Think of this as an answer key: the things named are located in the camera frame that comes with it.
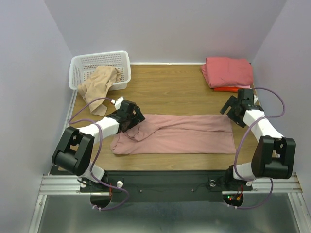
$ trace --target beige cloth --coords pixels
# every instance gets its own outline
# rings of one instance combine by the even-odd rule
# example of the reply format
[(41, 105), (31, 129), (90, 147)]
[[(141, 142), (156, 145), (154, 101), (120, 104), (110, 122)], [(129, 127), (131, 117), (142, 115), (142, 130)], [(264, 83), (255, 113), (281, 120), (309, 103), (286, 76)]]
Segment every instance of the beige cloth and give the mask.
[[(97, 67), (94, 73), (83, 83), (78, 85), (79, 94), (86, 103), (100, 97), (106, 97), (113, 83), (119, 82), (121, 73), (115, 67)], [(103, 105), (104, 100), (98, 100), (89, 105), (91, 113), (104, 116), (107, 107)]]

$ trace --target white wall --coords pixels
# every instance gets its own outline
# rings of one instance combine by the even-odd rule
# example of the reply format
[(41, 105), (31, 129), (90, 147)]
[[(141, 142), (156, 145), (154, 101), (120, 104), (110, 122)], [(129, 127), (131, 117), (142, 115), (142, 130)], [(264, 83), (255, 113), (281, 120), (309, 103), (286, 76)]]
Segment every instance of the white wall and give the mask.
[(42, 0), (0, 7), (0, 232), (28, 232), (71, 92), (72, 55)]
[(131, 62), (252, 61), (286, 0), (45, 0), (72, 55)]
[[(296, 140), (295, 171), (311, 211), (311, 1), (288, 0), (254, 61), (256, 87), (277, 91), (286, 104), (286, 113), (273, 125), (286, 137)], [(280, 103), (259, 92), (265, 111), (280, 111)]]

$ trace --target folded pink towel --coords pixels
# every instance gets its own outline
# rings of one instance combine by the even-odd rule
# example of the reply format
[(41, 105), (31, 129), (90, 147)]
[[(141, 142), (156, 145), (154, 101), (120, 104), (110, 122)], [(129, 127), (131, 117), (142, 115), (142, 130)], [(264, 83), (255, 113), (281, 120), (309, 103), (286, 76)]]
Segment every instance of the folded pink towel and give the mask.
[(115, 135), (114, 154), (186, 154), (236, 152), (230, 119), (223, 115), (150, 115)]
[(201, 70), (210, 88), (236, 86), (247, 89), (253, 83), (253, 69), (245, 59), (209, 57)]

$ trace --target pink pants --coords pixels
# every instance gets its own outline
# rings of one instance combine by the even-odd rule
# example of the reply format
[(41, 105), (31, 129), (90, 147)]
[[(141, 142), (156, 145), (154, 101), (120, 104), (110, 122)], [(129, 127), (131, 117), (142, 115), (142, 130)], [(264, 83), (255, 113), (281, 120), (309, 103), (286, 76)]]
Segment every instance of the pink pants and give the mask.
[(114, 154), (186, 154), (236, 152), (230, 119), (223, 115), (149, 115), (115, 135)]

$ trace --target metal floor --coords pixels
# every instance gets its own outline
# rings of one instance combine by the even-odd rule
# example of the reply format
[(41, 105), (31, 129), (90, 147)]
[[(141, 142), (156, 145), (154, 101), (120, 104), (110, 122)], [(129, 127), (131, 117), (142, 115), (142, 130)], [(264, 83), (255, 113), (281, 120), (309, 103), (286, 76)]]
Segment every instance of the metal floor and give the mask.
[[(244, 206), (267, 194), (245, 194)], [(92, 210), (89, 196), (48, 196), (40, 233), (298, 233), (288, 195), (274, 193), (263, 206), (234, 210), (216, 202), (129, 203)]]

